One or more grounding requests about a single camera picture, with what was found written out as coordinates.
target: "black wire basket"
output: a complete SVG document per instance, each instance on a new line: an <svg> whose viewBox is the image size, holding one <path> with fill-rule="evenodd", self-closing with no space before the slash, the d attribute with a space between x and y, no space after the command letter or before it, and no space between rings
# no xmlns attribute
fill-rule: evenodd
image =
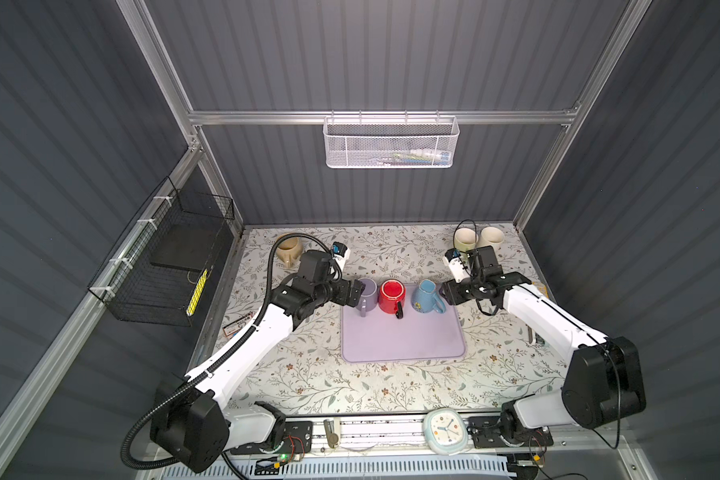
<svg viewBox="0 0 720 480"><path fill-rule="evenodd" d="M118 320L192 326L200 300L212 296L232 248L233 221L231 198L174 187L151 219L139 220L139 233L126 251L113 258L113 248L88 291ZM193 264L176 259L187 252ZM111 263L109 280L95 283Z"/></svg>

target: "white wire basket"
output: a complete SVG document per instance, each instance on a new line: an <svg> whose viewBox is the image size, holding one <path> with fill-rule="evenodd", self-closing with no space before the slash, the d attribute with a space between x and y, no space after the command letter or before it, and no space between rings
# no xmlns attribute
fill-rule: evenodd
<svg viewBox="0 0 720 480"><path fill-rule="evenodd" d="M355 123L326 117L322 132L330 168L449 168L459 129L456 117L360 115Z"/></svg>

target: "gray corrugated wall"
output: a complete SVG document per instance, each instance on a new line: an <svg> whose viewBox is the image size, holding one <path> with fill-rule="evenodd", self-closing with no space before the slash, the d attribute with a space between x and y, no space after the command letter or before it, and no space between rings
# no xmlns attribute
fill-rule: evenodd
<svg viewBox="0 0 720 480"><path fill-rule="evenodd" d="M195 110L573 106L619 0L149 0Z"/></svg>
<svg viewBox="0 0 720 480"><path fill-rule="evenodd" d="M184 187L210 193L197 168ZM205 318L211 297L193 318ZM191 328L121 322L106 312L2 479L133 478L120 461L123 437L152 407L160 380L184 375L201 328L202 321ZM148 431L136 437L135 458L146 450Z"/></svg>
<svg viewBox="0 0 720 480"><path fill-rule="evenodd" d="M0 414L185 148L115 4L0 2ZM107 366L86 360L95 398Z"/></svg>
<svg viewBox="0 0 720 480"><path fill-rule="evenodd" d="M654 2L525 231L560 304L637 344L663 478L720 478L720 2Z"/></svg>
<svg viewBox="0 0 720 480"><path fill-rule="evenodd" d="M596 0L147 2L196 110L571 108ZM247 224L514 218L557 126L461 126L443 170L331 170L315 127L205 127Z"/></svg>
<svg viewBox="0 0 720 480"><path fill-rule="evenodd" d="M204 127L246 224L512 220L557 125L465 125L452 168L326 166L322 127Z"/></svg>

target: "yellow label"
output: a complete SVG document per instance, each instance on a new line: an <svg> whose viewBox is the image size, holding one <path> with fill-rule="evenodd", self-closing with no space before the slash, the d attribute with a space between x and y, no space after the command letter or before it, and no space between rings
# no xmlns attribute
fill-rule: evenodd
<svg viewBox="0 0 720 480"><path fill-rule="evenodd" d="M195 308L197 308L197 303L200 302L200 294L202 293L202 288L206 285L206 280L208 280L208 270L203 270L202 275L200 275L200 278L197 279L195 293L192 294L190 305L186 308L187 316L192 316L192 314L194 314Z"/></svg>
<svg viewBox="0 0 720 480"><path fill-rule="evenodd" d="M545 284L539 283L539 282L531 282L531 283L533 283L534 286L539 289L539 292L544 294L544 296L546 296L547 298L550 297L549 292L547 292L547 286Z"/></svg>

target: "alarm clock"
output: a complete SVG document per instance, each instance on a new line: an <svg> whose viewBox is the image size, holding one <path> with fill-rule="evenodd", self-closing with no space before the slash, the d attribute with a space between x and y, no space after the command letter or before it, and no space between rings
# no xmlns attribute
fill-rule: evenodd
<svg viewBox="0 0 720 480"><path fill-rule="evenodd" d="M424 417L424 438L433 452L455 455L467 447L464 420L452 408L439 408Z"/></svg>

